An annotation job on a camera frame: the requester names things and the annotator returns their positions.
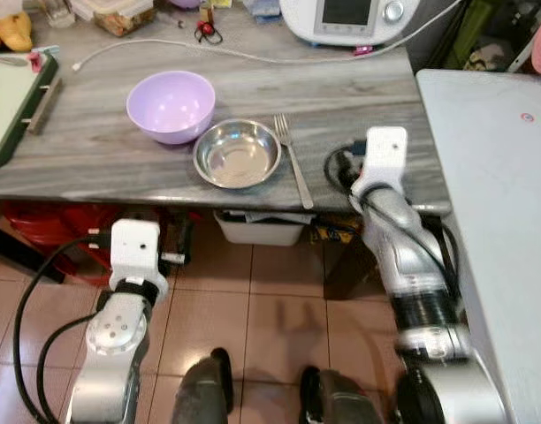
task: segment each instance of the white appliance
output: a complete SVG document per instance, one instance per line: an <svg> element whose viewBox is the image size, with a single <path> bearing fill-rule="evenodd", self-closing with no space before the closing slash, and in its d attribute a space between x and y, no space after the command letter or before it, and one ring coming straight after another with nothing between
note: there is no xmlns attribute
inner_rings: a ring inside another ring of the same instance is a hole
<svg viewBox="0 0 541 424"><path fill-rule="evenodd" d="M304 40L363 46L387 42L412 19L420 0L280 0L288 27Z"/></svg>
<svg viewBox="0 0 541 424"><path fill-rule="evenodd" d="M510 422L541 424L541 78L423 70L417 81L473 345Z"/></svg>

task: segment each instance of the stainless steel bowl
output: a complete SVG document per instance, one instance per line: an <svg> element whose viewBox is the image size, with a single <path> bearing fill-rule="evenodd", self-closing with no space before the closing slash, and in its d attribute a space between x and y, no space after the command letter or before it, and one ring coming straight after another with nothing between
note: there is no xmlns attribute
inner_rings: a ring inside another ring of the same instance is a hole
<svg viewBox="0 0 541 424"><path fill-rule="evenodd" d="M246 119L227 119L196 141L194 166L215 186L245 188L270 177L280 155L280 143L269 128Z"/></svg>

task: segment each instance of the tile floor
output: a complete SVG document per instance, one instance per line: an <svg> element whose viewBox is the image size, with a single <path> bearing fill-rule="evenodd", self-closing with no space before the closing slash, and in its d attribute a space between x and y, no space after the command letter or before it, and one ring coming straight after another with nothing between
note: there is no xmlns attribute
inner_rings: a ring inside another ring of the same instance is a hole
<svg viewBox="0 0 541 424"><path fill-rule="evenodd" d="M168 299L156 307L151 344L141 366L138 423L170 422L181 376L216 346L232 357L236 408L232 424L297 422L300 373L307 364L351 375L384 413L400 363L396 328L379 287L349 301L322 298L335 246L239 246L211 222L196 227L193 261L171 275ZM28 277L0 263L0 423L34 422L15 385L12 319ZM90 313L98 290L75 278L40 284L24 320L21 352L34 393L34 365L60 325ZM45 371L50 405L63 419L84 360L84 328L53 345Z"/></svg>

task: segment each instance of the electric cable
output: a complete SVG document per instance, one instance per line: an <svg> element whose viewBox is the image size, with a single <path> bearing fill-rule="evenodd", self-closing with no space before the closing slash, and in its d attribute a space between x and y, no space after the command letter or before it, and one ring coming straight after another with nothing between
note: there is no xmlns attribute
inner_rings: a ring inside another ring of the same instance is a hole
<svg viewBox="0 0 541 424"><path fill-rule="evenodd" d="M84 57L79 62L75 63L72 66L72 69L75 72L78 72L82 67L90 60L92 60L94 57L101 55L102 53L105 53L106 51L109 51L111 49L115 49L120 46L125 46L129 44L141 44L144 42L157 42L161 44L171 44L175 46L180 46L186 49L194 49L194 50L202 50L204 52L209 53L215 53L218 55L227 55L227 56L234 56L234 57L242 57L245 59L255 60L259 62L264 62L266 64L327 64L327 63L336 63L336 62L352 62L355 60L363 60L369 57L375 57L382 55L390 50L396 49L400 45L404 44L408 40L416 37L418 34L420 34L424 29L429 27L431 24L433 24L438 19L441 19L444 17L447 13L449 13L451 10L455 8L459 3L461 3L463 0L455 0L453 3L451 3L449 6L447 6L444 10L442 10L440 13L438 13L433 18L426 21L423 25L418 27L415 31L408 34L407 36L401 38L400 40L389 44L388 46L385 46L381 49L372 51L371 53L368 53L367 55L362 56L351 56L351 57L327 57L327 58L306 58L306 59L279 59L279 58L273 58L273 57L262 57L257 55L250 55L248 53L243 53L241 51L232 50L232 49L222 49L218 47L210 47L210 46L201 46L196 44L191 44L189 42L178 42L178 41L172 41L172 40L161 40L157 38L146 38L142 40L129 40L126 42L115 42L109 46L106 46L102 49L98 49L94 51L93 53L90 53L86 57Z"/></svg>
<svg viewBox="0 0 541 424"><path fill-rule="evenodd" d="M39 424L49 424L49 421L45 417L44 414L42 414L38 408L35 406L33 400L29 397L29 394L27 392L27 387L25 385L25 380L23 378L23 372L21 370L21 355L20 355L20 332L21 332L21 322L23 320L23 314L25 312L25 307L27 305L27 301L29 300L29 297L31 296L31 293L33 292L33 289L41 279L43 273L45 272L46 268L56 259L57 256L59 256L62 252L67 250L68 248L78 245L79 243L84 242L96 242L99 240L99 236L96 235L89 235L82 238L77 238L75 240L72 240L68 243L63 244L61 247L59 247L51 256L47 258L47 260L41 265L35 276L33 277L33 280L29 284L29 286L25 289L25 292L23 293L23 296L21 297L21 300L19 301L19 305L17 306L17 313L15 314L15 321L13 323L13 371L15 373L15 382L17 383L17 389L19 391L19 395L21 397L21 400L25 404L25 407L29 411L29 413L33 416L33 418L39 423Z"/></svg>
<svg viewBox="0 0 541 424"><path fill-rule="evenodd" d="M343 186L331 174L331 161L338 154L343 154L344 152L351 152L351 151L352 151L352 146L343 146L341 148L336 148L335 150L331 151L330 154L328 154L328 156L325 158L325 161L324 161L325 179L327 179L328 183L330 183L330 185L333 188L335 188L340 193L348 195L349 197L353 197L353 195L351 194L351 189ZM398 223L394 221L391 217L389 217L383 210L378 208L376 205L373 205L372 203L370 203L368 199L370 194L372 194L376 190L386 189L386 188L392 189L392 187L386 184L372 185L369 189L367 189L364 193L362 193L361 198L358 201L364 204L367 208L373 210L384 221L389 223L392 227L402 232L409 239L411 239L417 245L419 245L419 247L421 247L422 250L424 250L424 252L428 254L428 256L433 260L436 267L438 267L439 272L441 272L441 275L446 281L447 290L450 292L453 299L457 300L460 297L459 280L458 280L459 278L458 277L459 252L458 252L458 247L457 247L457 241L455 240L455 237L453 236L451 230L443 223L440 223L438 225L441 228L441 230L445 233L447 238L449 239L449 243L451 245L452 256L453 256L453 268L448 268L446 267L444 263L442 263L442 261L439 260L439 258L431 251L431 249L428 246L426 246L419 238L415 236L414 233L412 233L411 231L408 231L405 228L400 227Z"/></svg>
<svg viewBox="0 0 541 424"><path fill-rule="evenodd" d="M47 420L49 420L52 424L59 424L58 418L55 417L54 413L50 409L49 401L47 400L47 396L44 392L44 363L47 359L47 354L49 353L49 349L54 343L54 341L65 331L82 324L83 322L90 321L92 318L95 317L97 313L93 313L90 315L83 316L81 318L78 318L77 320L74 320L72 322L68 322L67 324L63 325L59 329L57 329L54 333L50 335L50 337L47 339L45 344L43 345L41 349L41 353L39 354L39 362L37 363L37 377L36 377L36 383L37 383L37 395L39 397L39 402L41 403L41 408L43 413L46 415Z"/></svg>

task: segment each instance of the table leg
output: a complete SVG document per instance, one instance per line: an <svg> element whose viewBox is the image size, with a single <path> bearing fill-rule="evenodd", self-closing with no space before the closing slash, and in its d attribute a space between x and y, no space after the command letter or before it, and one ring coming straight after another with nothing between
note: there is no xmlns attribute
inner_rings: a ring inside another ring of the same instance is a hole
<svg viewBox="0 0 541 424"><path fill-rule="evenodd" d="M324 299L351 299L355 287L366 277L379 279L377 260L360 237L353 237L325 278Z"/></svg>
<svg viewBox="0 0 541 424"><path fill-rule="evenodd" d="M21 243L5 231L0 230L0 260L21 272L36 272L45 261L45 257L32 247ZM54 267L50 267L44 273L56 283L62 283L65 275Z"/></svg>

